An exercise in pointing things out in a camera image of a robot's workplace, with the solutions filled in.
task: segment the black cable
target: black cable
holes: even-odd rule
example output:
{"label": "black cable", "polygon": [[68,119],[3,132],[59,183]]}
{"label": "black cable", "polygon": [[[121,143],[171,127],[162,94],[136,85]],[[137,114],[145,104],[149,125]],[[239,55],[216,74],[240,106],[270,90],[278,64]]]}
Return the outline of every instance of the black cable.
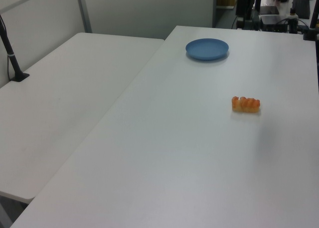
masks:
{"label": "black cable", "polygon": [[9,81],[11,81],[10,75],[9,75],[9,56],[7,56],[7,59],[6,59],[6,71],[7,71],[7,73],[8,73],[8,79],[9,79]]}
{"label": "black cable", "polygon": [[6,34],[6,27],[5,27],[5,23],[4,23],[4,21],[3,21],[2,17],[1,17],[1,14],[0,14],[0,21],[1,21],[1,23],[3,24],[4,30],[5,30],[5,34]]}
{"label": "black cable", "polygon": [[305,24],[303,21],[301,21],[300,19],[297,19],[297,21],[302,22],[304,25],[306,25],[307,27],[309,27],[307,24]]}
{"label": "black cable", "polygon": [[[5,26],[5,23],[1,17],[1,14],[0,14],[0,22],[2,23],[3,27],[4,27],[4,30],[5,30],[5,34],[6,34],[6,26]],[[8,74],[8,79],[9,81],[11,81],[10,79],[10,75],[9,75],[9,56],[7,55],[7,58],[6,58],[6,71],[7,71],[7,74]]]}
{"label": "black cable", "polygon": [[233,21],[233,25],[231,25],[231,29],[233,29],[233,27],[234,27],[234,23],[235,23],[235,21],[236,21],[236,18],[238,18],[238,16],[235,17],[235,19],[234,19],[234,21]]}
{"label": "black cable", "polygon": [[277,24],[279,24],[279,23],[281,23],[281,22],[283,22],[283,21],[285,21],[285,22],[284,22],[284,24],[285,24],[288,20],[289,20],[288,18],[285,18],[285,19],[279,21],[278,23],[276,23],[275,25],[277,25]]}

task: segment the table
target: table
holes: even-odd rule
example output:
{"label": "table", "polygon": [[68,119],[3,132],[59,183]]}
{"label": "table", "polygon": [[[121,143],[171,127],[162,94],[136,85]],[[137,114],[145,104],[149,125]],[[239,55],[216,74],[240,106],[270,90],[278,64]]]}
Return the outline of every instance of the table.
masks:
{"label": "table", "polygon": [[[229,56],[188,58],[207,37]],[[317,62],[302,39],[176,27],[12,228],[317,227]],[[232,112],[235,95],[261,112]]]}
{"label": "table", "polygon": [[80,33],[0,89],[0,195],[29,203],[163,40]]}
{"label": "table", "polygon": [[[288,2],[278,2],[274,0],[261,0],[261,6],[277,6],[279,15],[286,16],[290,14],[290,8],[292,7],[293,0],[289,0]],[[310,19],[303,19],[300,20],[310,26],[311,19],[313,17],[313,12],[315,8],[316,0],[310,0]]]}

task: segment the plate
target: plate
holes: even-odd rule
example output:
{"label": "plate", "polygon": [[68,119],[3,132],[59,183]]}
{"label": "plate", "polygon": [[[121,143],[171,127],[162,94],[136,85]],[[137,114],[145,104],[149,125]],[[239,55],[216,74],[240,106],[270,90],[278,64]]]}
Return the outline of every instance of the plate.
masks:
{"label": "plate", "polygon": [[229,46],[222,40],[202,38],[190,42],[186,46],[187,54],[198,60],[216,60],[226,56]]}

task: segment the white surface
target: white surface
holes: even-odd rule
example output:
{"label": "white surface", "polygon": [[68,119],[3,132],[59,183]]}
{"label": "white surface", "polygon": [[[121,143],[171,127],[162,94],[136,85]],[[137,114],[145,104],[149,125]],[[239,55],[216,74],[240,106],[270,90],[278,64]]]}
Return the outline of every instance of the white surface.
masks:
{"label": "white surface", "polygon": [[85,0],[94,33],[165,39],[176,25],[212,27],[215,0]]}
{"label": "white surface", "polygon": [[[22,71],[84,32],[77,0],[29,0],[1,16]],[[0,87],[6,83],[6,50],[0,40]]]}
{"label": "white surface", "polygon": [[[229,57],[186,57],[207,37]],[[177,27],[12,228],[317,227],[318,124],[314,42]]]}
{"label": "white surface", "polygon": [[163,43],[80,33],[0,89],[0,195],[29,203]]}
{"label": "white surface", "polygon": [[[300,18],[301,21],[305,22],[308,26],[310,26],[311,19],[313,17],[313,12],[315,8],[316,0],[310,0],[310,19]],[[275,5],[278,8],[279,14],[282,16],[286,16],[290,14],[290,9],[293,6],[293,0],[289,0],[288,2],[278,2],[277,0],[261,0],[261,6],[272,6]]]}

